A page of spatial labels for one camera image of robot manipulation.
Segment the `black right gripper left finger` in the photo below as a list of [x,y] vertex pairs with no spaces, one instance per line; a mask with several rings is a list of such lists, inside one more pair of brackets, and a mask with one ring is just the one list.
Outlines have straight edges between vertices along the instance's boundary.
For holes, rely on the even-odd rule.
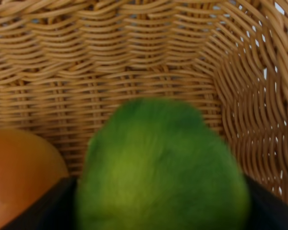
[[75,177],[59,180],[39,200],[2,227],[3,230],[73,230]]

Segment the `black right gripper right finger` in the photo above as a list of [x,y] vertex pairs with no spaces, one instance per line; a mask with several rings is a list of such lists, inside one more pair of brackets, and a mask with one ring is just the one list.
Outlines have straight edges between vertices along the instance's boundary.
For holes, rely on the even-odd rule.
[[245,176],[251,197],[247,230],[288,230],[288,205],[262,185]]

